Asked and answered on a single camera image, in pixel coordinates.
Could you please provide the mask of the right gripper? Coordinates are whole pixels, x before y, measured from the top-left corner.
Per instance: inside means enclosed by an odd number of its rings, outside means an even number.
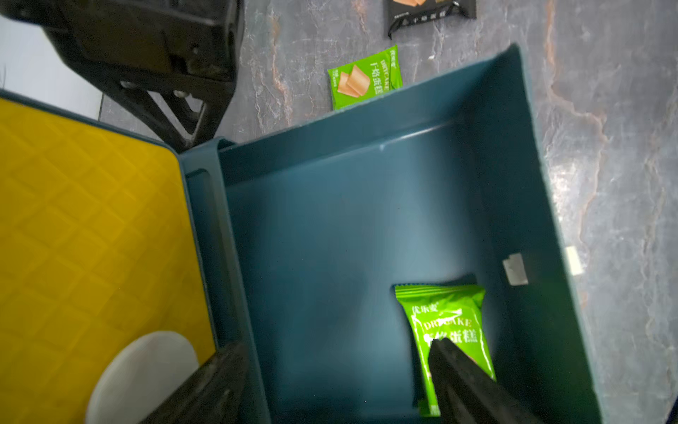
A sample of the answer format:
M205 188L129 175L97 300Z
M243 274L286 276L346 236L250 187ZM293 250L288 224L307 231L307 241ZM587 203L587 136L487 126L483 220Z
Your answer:
M76 74L182 153L215 137L236 92L242 1L3 1Z

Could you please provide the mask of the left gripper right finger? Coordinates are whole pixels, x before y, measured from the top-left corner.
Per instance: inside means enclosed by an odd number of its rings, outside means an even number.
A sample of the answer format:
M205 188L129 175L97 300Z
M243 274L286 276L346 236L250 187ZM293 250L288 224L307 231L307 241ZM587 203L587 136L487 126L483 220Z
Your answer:
M540 423L448 339L432 342L428 357L443 423Z

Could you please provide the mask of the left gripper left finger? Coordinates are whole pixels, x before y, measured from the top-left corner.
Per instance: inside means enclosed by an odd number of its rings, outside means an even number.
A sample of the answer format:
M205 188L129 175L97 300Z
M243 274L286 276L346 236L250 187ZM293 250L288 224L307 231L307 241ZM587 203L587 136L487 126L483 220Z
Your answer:
M241 342L217 350L142 421L234 423L238 418L248 359Z

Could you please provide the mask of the green cookie packet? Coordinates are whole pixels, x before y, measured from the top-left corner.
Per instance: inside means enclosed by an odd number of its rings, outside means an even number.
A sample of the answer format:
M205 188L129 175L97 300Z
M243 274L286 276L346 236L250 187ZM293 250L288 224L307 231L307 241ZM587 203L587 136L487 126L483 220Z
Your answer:
M483 332L484 288L476 284L401 284L395 287L395 296L411 325L422 369L425 397L418 405L421 416L441 415L428 365L431 345L436 339L450 340L492 379L496 378Z
M402 88L398 47L330 69L328 77L334 111Z

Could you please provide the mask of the teal drawer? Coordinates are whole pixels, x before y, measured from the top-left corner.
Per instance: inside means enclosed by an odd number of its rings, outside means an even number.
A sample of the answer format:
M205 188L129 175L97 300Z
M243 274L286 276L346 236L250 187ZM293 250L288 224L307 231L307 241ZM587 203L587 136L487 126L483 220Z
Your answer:
M499 384L546 423L601 420L522 53L235 145L183 153L241 423L416 423L399 284L484 287Z

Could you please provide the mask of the yellow top drawer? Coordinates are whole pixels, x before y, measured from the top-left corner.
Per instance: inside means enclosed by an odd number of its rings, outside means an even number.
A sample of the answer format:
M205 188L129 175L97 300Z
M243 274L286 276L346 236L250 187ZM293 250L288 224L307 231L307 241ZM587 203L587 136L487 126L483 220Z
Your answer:
M1 420L81 423L134 340L215 352L177 156L1 102Z

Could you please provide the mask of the black cookie packet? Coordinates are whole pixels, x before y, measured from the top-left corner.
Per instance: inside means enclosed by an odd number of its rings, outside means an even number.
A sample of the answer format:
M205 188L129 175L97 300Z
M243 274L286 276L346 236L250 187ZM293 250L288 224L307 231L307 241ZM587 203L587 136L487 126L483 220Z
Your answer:
M476 19L476 0L388 0L387 36L392 38L397 30L453 15Z

